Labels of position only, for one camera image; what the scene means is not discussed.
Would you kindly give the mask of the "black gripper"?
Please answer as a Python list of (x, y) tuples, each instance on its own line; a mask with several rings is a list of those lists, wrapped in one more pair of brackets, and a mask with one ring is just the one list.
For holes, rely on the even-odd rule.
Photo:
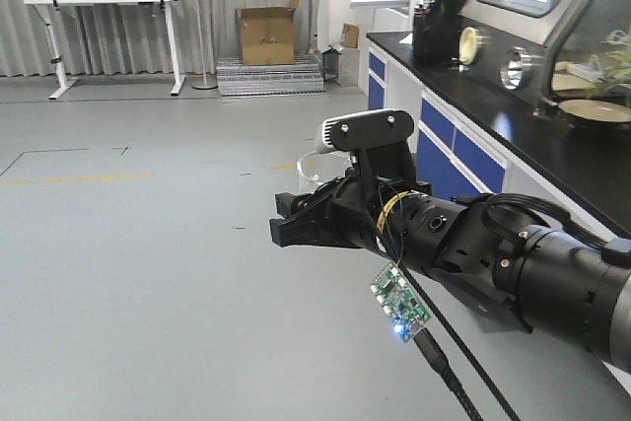
[(404, 212), (403, 200), (431, 191), (426, 181), (379, 176), (366, 187), (359, 177), (346, 176), (313, 193), (277, 193), (276, 213), (284, 219), (269, 220), (271, 240), (280, 247), (401, 251), (403, 231), (396, 218)]

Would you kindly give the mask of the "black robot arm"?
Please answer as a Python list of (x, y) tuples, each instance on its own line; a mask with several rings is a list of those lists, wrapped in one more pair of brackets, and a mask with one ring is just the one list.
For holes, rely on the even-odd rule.
[(405, 178), (349, 175), (311, 194), (279, 193), (276, 205), (278, 246), (383, 252), (483, 316), (630, 368), (630, 243), (591, 233), (553, 202), (444, 200)]

